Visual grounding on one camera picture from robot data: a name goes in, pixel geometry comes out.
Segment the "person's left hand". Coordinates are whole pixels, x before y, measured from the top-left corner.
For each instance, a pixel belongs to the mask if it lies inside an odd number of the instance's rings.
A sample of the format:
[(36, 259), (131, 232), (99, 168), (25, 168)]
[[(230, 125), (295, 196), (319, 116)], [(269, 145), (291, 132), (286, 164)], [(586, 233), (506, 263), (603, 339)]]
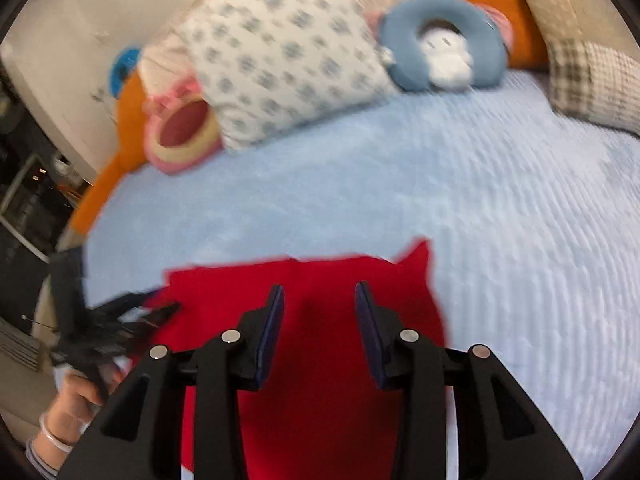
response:
[(77, 370), (68, 370), (47, 413), (43, 428), (65, 445), (74, 445), (105, 403), (99, 388)]

